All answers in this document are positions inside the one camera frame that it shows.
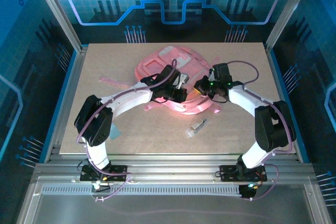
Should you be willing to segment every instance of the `black bracket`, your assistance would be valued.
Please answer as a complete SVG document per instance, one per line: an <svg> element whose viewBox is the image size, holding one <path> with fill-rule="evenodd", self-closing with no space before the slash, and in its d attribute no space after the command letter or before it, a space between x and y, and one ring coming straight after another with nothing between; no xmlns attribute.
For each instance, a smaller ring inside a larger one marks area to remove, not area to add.
<svg viewBox="0 0 336 224"><path fill-rule="evenodd" d="M242 174L238 171L236 165L221 165L217 173L219 173L221 182L258 182L261 179L261 175L263 176L263 181L267 181L264 166L258 166Z"/></svg>
<svg viewBox="0 0 336 224"><path fill-rule="evenodd" d="M107 173L126 173L127 166L108 165L106 168L104 168L104 171ZM113 182L113 181L124 182L126 181L126 177L127 177L126 174L122 176L108 176L98 172L91 165L83 165L79 180L81 182L95 182L97 180L100 180L102 182Z"/></svg>

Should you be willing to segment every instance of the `wooden board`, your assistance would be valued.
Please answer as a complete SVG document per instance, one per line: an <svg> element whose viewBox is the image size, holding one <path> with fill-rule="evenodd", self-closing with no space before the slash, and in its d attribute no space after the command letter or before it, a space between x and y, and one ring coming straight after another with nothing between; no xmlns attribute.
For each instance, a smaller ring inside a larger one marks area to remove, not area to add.
<svg viewBox="0 0 336 224"><path fill-rule="evenodd" d="M75 98L65 129L61 153L84 153L75 143L77 130L74 120L85 99L95 94L105 97L123 88L100 82L109 77L135 84L134 69L149 54L171 44L90 44L81 71ZM272 100L279 100L275 82L262 43L181 43L198 51L208 62L220 57L220 62L245 60L260 72L259 79L249 84L253 91ZM230 66L233 80L245 82L256 76L244 64ZM198 119L207 119L206 125L194 137L187 138L185 130ZM197 115L181 115L168 107L144 111L140 105L117 117L115 125L122 135L107 140L109 154L138 153L232 153L247 151L254 138L254 118L237 105L223 104L222 111L205 111Z"/></svg>

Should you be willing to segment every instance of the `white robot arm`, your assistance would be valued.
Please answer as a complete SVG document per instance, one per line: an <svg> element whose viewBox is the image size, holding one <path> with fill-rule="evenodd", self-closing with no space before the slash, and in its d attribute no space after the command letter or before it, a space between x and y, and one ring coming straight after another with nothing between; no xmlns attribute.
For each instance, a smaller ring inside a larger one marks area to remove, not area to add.
<svg viewBox="0 0 336 224"><path fill-rule="evenodd" d="M157 75L155 80L153 80L152 77L144 78L127 91L101 99L98 99L94 95L87 98L75 120L75 127L78 132L83 129L88 118L93 115L94 111L102 104L112 100L112 102L93 119L82 135L82 140L87 143L87 150L91 162L94 163L96 168L103 170L110 164L107 157L105 140L109 136L112 120L118 115L137 105L148 103L160 97L174 102L185 101L186 90L183 89L183 84L187 82L188 76L181 74L176 69L168 81L156 88L149 88L152 84L158 83L167 76L167 73L172 70L172 67L170 65L168 66ZM227 64L225 63L214 65L210 76L204 76L201 80L197 81L194 89L202 95L208 95L211 99L214 95L219 94L227 101L242 107L255 117L256 142L245 154L239 157L237 162L237 169L239 169L242 174L247 174L253 168L262 165L265 159L274 153L274 150L288 145L284 125L279 117L276 116L272 107L265 106L265 102L274 104L281 111L286 119L286 124L291 129L291 139L295 139L295 131L286 103L283 101L273 102L264 99L258 94L244 88L241 82L232 82ZM279 123L273 124L272 120L278 120Z"/></svg>

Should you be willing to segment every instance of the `purple cable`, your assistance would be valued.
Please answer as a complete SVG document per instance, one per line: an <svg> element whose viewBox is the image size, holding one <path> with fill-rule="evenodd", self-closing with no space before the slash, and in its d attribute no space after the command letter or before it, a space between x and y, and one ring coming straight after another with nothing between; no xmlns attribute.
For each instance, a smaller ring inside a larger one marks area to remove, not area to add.
<svg viewBox="0 0 336 224"><path fill-rule="evenodd" d="M247 64L247 65L253 67L254 70L257 72L257 77L256 77L256 78L254 78L253 80L246 81L246 82L243 83L243 90L244 90L246 93L252 95L254 98L260 100L261 102L263 102L263 103L265 103L265 104L267 104L267 105L270 105L270 106L275 110L275 112L279 115L280 120L281 120L281 122L282 122L282 124L283 124L283 126L284 126L284 128L285 128L286 136L287 136L287 140L288 140L288 147L289 147L289 148L288 148L287 151L277 151L277 150L275 150L274 153L276 153L276 154L290 154L290 153L292 152L292 149L293 149L293 146L292 146L292 139L291 139L291 136L290 136L289 127L288 127L288 125L287 125L287 123L286 123L286 120L285 120L284 116L282 115L282 113L281 113L281 112L279 111L279 109L278 109L277 107L275 107L275 105L273 105L272 103L270 103L270 102L268 102L268 101L266 101L266 100L263 100L260 96L258 96L258 95L256 95L256 94L250 92L249 90L245 89L245 85L246 85L246 84L249 84L249 83L252 83L252 82L255 82L256 80L258 80L258 78L259 78L259 71L258 71L258 69L257 69L252 63L249 63L249 62L246 62L246 61L243 61L243 60L233 60L233 61L229 61L227 64L230 64L230 63L236 63L236 62ZM269 157L270 157L270 155L268 155L267 157L265 157L265 158L264 158L264 161L266 161Z"/></svg>
<svg viewBox="0 0 336 224"><path fill-rule="evenodd" d="M137 91L141 91L141 90L147 90L147 89L150 89L150 88L155 88L161 84L163 84L166 80L168 80L172 74L174 73L175 69L176 69L176 66L177 66L177 60L176 59L173 59L172 60L172 71L168 74L168 76L166 78L164 78L162 81L154 84L154 85L151 85L151 86L148 86L148 87L141 87L141 88L135 88L135 89L130 89L130 90L125 90L119 94L117 94L116 96L114 96L111 100L107 101L106 103L104 103L102 106L100 106L94 113L93 115L89 118L89 120L86 122L86 124L84 125L84 127L82 128L82 130L79 132L78 136L77 136L77 139L76 139L76 143L78 144L85 144L85 143L81 143L79 142L80 138L82 137L83 133L85 132L85 130L87 129L87 127L89 126L89 124L92 122L92 120L96 117L96 115L103 109L105 108L108 104L112 103L113 100L121 97L122 95L125 95L125 94L128 94L130 92L137 92ZM91 160L91 156L89 154L89 151L88 149L86 149L86 154L88 156L88 160L90 162L90 164L97 170L99 171L100 173L103 173L105 175L108 175L108 176L124 176L124 175L129 175L128 178L126 179L126 181L116 190L114 191L112 194L110 194L109 196L106 196L106 197L103 197L103 198L94 198L94 196L92 195L92 197L95 199L95 200L100 200L100 201L104 201L105 199L108 199L112 196L114 196L117 192L119 192L124 186L125 184L130 180L132 174L131 173L108 173L108 172L105 172L101 169L99 169L94 163L93 161Z"/></svg>
<svg viewBox="0 0 336 224"><path fill-rule="evenodd" d="M77 144L84 144L84 143L81 143L79 142L80 138L83 136L83 133L84 131L87 129L87 127L89 126L89 124L92 122L92 120L95 118L96 115L98 115L98 113L103 109L105 108L108 104L112 103L113 100L121 97L122 95L124 94L128 94L128 93L131 93L131 92L137 92L137 91L140 91L140 90L147 90L147 89L151 89L151 88L155 88L161 84L163 84L166 80L168 80L173 72L175 71L176 69L176 66L177 66L177 60L176 59L173 59L172 61L172 71L168 74L168 76L166 78L164 78L162 81L154 84L154 85L151 85L151 86L148 86L148 87L141 87L141 88L136 88L136 89L129 89L129 90L125 90L123 92L120 92L119 94L117 94L115 97L113 97L111 100L107 101L106 103L104 103L101 107L99 107L99 109L97 109L95 111L95 113L93 113L93 115L89 118L89 120L86 122L86 124L84 125L84 127L82 128L82 130L79 132L78 136L77 136L77 139L76 139L76 143Z"/></svg>
<svg viewBox="0 0 336 224"><path fill-rule="evenodd" d="M265 165L266 165L266 166L267 166L267 165L269 165L269 166L273 166L273 167L275 168L276 172L277 172L277 177L276 177L276 179L275 179L273 185L272 185L272 186L271 186L271 187L270 187L264 194L260 195L259 197L257 197L257 198L249 198L249 199L244 198L244 200L255 201L255 200L257 200L257 199L264 198L264 197L265 197L266 195L268 195L268 194L273 190L273 188L275 187L276 183L277 183L278 180L279 180L279 169L278 169L278 167L277 167L276 165L273 165L273 164L265 164Z"/></svg>

